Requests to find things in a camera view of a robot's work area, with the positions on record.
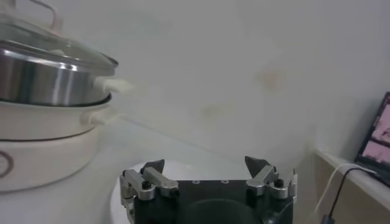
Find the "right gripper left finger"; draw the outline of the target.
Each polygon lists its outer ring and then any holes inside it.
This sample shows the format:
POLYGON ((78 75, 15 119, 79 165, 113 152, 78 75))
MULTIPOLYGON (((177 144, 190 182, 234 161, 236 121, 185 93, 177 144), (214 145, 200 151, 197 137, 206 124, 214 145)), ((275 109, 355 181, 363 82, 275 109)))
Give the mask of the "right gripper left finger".
POLYGON ((138 172, 124 170, 119 176, 121 198, 130 200, 137 197, 141 201, 153 200, 157 192, 167 198, 179 194, 179 182, 163 175, 165 160, 147 162, 138 172))

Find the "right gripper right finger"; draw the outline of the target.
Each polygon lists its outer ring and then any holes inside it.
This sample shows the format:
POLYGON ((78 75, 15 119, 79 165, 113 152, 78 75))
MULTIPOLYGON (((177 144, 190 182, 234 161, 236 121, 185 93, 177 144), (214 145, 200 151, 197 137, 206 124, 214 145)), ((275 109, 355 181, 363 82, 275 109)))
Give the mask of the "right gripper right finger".
POLYGON ((244 161, 251 175, 246 181, 246 186, 257 196, 265 193, 276 200, 297 199, 297 172, 292 170, 292 177, 285 186, 283 179, 279 177, 277 168, 265 159, 245 156, 244 161))

